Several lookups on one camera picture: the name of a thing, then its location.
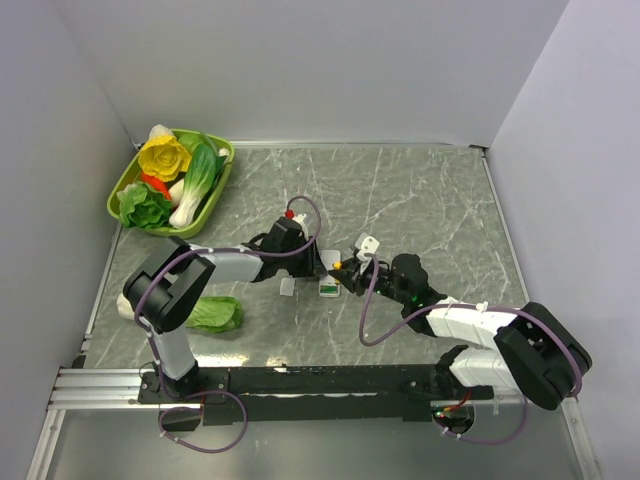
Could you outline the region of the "white remote control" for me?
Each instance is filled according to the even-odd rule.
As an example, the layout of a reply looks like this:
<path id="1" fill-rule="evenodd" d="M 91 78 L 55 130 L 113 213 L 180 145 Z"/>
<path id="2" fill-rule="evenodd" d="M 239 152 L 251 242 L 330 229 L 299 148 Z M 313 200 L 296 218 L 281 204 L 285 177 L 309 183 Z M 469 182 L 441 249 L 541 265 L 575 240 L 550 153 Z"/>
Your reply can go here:
<path id="1" fill-rule="evenodd" d="M 323 266 L 329 272 L 335 264 L 341 262 L 341 253 L 338 250 L 322 250 L 320 258 Z M 328 272 L 319 280 L 319 296 L 321 298 L 337 298 L 340 295 L 340 284 Z"/>

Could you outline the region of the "grey battery cover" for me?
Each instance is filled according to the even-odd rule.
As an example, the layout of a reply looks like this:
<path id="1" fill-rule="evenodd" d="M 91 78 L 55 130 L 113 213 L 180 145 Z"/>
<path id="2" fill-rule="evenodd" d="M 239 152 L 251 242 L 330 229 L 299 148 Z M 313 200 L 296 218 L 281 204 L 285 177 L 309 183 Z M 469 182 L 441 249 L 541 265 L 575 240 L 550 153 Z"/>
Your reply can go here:
<path id="1" fill-rule="evenodd" d="M 296 281 L 294 278 L 282 278 L 279 287 L 279 294 L 284 297 L 292 297 L 295 293 Z"/>

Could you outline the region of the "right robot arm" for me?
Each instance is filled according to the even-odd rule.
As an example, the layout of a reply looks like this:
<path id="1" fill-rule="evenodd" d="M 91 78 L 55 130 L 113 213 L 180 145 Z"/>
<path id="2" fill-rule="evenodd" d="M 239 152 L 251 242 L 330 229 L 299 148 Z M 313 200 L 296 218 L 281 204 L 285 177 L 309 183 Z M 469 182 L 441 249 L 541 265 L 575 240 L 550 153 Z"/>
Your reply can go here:
<path id="1" fill-rule="evenodd" d="M 446 296 L 430 285 L 415 254 L 399 254 L 390 263 L 354 255 L 335 263 L 329 274 L 366 300 L 380 295 L 401 304 L 402 322 L 414 332 L 463 342 L 439 361 L 436 383 L 448 398 L 487 386 L 517 390 L 554 410 L 581 392 L 592 366 L 585 348 L 544 305 L 490 306 Z"/>

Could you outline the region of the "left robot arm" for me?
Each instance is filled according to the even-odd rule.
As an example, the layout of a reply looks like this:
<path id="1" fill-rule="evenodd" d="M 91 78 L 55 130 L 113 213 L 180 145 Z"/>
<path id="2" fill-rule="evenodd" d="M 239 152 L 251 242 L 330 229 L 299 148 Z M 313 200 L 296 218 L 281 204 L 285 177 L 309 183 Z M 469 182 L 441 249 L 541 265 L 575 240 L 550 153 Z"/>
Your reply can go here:
<path id="1" fill-rule="evenodd" d="M 236 247 L 198 247 L 172 236 L 131 274 L 123 295 L 150 342 L 165 394 L 184 402 L 200 390 L 186 322 L 206 286 L 261 282 L 279 271 L 292 278 L 327 273 L 316 239 L 285 217 Z"/>

